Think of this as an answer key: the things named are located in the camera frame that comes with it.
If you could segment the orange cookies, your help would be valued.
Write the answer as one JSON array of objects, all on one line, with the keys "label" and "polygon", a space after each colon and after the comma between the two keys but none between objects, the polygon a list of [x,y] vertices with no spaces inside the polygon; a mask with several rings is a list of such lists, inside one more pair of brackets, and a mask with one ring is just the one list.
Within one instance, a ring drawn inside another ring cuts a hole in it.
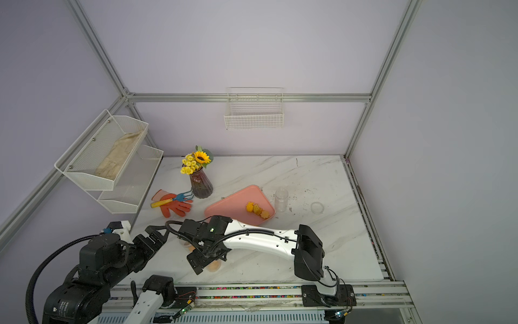
[{"label": "orange cookies", "polygon": [[271,216],[271,214],[267,210],[261,208],[257,203],[254,203],[254,202],[248,202],[246,204],[246,211],[248,213],[253,213],[253,214],[257,215],[264,220],[269,219]]}]

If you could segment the clear plastic cookie jar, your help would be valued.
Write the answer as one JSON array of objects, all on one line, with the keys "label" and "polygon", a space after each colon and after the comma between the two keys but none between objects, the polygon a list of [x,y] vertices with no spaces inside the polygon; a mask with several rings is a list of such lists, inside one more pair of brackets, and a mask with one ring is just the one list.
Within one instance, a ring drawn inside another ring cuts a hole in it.
[{"label": "clear plastic cookie jar", "polygon": [[275,191],[275,210],[278,213],[283,213],[287,209],[289,200],[289,193],[285,187],[279,187]]}]

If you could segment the clear plastic jar lid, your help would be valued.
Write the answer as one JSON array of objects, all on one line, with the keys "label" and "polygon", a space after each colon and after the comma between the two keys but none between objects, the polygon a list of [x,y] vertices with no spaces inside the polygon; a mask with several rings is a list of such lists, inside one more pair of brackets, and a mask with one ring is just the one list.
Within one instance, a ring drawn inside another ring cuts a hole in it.
[{"label": "clear plastic jar lid", "polygon": [[325,210],[325,206],[321,202],[313,202],[310,205],[310,210],[314,215],[322,215]]}]

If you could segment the clear jar with brown cookies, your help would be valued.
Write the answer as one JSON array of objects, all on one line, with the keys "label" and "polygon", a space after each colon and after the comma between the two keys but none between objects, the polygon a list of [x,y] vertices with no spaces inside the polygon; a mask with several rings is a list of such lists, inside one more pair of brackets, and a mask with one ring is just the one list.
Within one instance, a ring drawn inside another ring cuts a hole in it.
[{"label": "clear jar with brown cookies", "polygon": [[193,251],[194,250],[194,246],[192,244],[190,244],[189,242],[185,241],[185,240],[179,240],[179,244],[182,248],[188,250],[188,251]]}]

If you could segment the clear jar with orange cookies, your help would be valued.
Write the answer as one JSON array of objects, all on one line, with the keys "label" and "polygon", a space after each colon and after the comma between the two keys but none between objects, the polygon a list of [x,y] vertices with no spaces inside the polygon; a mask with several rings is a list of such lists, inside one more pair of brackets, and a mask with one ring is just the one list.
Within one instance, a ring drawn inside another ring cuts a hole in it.
[{"label": "clear jar with orange cookies", "polygon": [[217,259],[217,260],[214,260],[213,262],[209,263],[205,267],[205,270],[210,271],[210,272],[216,272],[221,268],[221,266],[222,266],[222,261],[220,259]]}]

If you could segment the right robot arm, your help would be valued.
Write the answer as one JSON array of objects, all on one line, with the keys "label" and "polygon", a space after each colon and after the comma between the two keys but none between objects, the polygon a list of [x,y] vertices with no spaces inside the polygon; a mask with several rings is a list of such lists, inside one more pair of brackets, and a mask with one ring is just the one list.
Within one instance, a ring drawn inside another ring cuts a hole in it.
[{"label": "right robot arm", "polygon": [[304,306],[357,305],[352,286],[324,264],[323,243],[307,225],[268,229],[216,215],[202,221],[167,221],[165,229],[194,247],[187,260],[197,275],[213,261],[226,261],[232,250],[263,252],[291,261],[297,278],[314,282],[302,286]]}]

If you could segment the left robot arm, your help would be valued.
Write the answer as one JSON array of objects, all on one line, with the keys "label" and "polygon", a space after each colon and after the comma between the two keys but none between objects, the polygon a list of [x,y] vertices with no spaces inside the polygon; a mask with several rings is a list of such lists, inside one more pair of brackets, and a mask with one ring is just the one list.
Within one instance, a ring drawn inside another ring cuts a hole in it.
[{"label": "left robot arm", "polygon": [[99,234],[73,240],[58,248],[35,270],[25,294],[25,312],[29,323],[38,323],[35,311],[37,280],[58,255],[76,244],[85,242],[79,263],[67,274],[61,286],[46,299],[43,323],[88,323],[101,314],[110,299],[111,289],[129,274],[143,270],[149,260],[165,245],[169,232],[166,227],[151,225],[142,234],[124,240],[128,221],[113,221]]}]

